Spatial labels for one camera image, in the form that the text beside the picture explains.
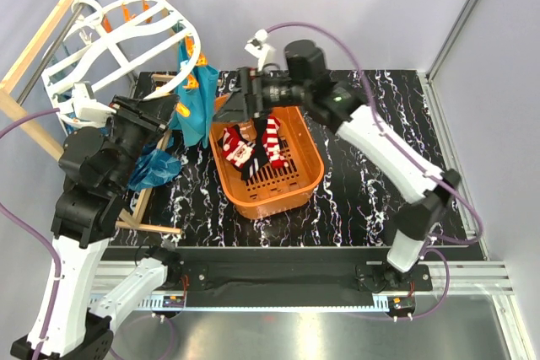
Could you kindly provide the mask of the red white striped sock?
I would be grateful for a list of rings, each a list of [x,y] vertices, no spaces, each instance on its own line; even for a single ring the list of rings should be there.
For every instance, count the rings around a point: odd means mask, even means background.
[[[278,131],[281,127],[279,119],[268,116],[257,122],[257,136],[273,169],[284,169],[289,166],[282,154],[281,140]]]

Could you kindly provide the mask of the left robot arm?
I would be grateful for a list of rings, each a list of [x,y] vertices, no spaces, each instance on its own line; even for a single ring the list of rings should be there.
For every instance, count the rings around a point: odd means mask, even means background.
[[[46,240],[7,208],[2,213],[35,236],[52,263],[37,319],[10,353],[17,359],[102,359],[119,326],[157,288],[182,278],[178,253],[154,246],[133,271],[102,299],[90,294],[100,260],[125,208],[124,195],[143,148],[165,134],[178,97],[116,96],[105,124],[68,135],[58,160],[65,173]]]

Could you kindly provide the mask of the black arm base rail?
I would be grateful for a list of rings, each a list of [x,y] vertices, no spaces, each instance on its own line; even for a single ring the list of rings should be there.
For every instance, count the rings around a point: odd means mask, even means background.
[[[385,248],[182,247],[177,253],[191,309],[358,309],[372,305],[376,294],[433,289],[425,265],[392,275]]]

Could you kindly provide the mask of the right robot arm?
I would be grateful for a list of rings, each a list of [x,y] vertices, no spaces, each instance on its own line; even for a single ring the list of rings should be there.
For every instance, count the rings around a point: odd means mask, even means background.
[[[358,90],[332,80],[324,51],[312,40],[284,48],[288,72],[265,72],[272,47],[252,40],[246,50],[258,67],[241,67],[238,83],[213,116],[215,122],[240,123],[267,118],[277,107],[302,106],[311,119],[356,147],[393,183],[406,201],[392,219],[395,235],[386,256],[383,279],[393,289],[413,280],[413,267],[427,244],[428,233],[451,205],[461,176],[424,159],[372,109]]]

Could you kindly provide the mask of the red white santa sock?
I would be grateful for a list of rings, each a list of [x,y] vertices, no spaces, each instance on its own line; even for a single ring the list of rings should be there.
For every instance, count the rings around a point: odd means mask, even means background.
[[[236,169],[242,169],[254,153],[254,147],[240,133],[240,127],[229,126],[219,139],[223,158]]]

